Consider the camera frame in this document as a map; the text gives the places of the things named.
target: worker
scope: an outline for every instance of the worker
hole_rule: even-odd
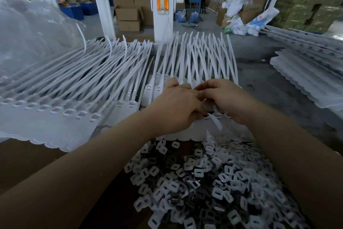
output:
[[[341,228],[343,159],[239,86],[212,79],[194,90],[170,79],[146,109],[52,162],[0,196],[0,228],[77,228],[124,165],[151,138],[186,129],[213,99],[246,125],[316,228]]]

